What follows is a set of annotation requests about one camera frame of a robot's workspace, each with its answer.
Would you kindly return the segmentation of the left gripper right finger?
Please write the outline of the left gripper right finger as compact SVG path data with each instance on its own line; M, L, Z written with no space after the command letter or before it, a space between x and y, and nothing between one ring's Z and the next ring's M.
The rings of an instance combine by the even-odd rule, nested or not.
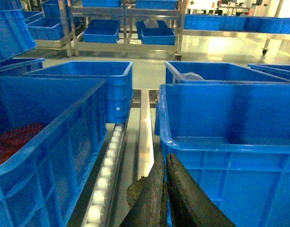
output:
M234 227L180 160L167 155L167 190L174 227Z

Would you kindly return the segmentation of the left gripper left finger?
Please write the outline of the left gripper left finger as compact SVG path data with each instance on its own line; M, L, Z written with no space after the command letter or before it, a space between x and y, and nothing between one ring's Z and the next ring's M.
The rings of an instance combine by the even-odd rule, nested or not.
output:
M167 185L164 178L164 160L159 152L134 207L130 209L120 226L167 226Z

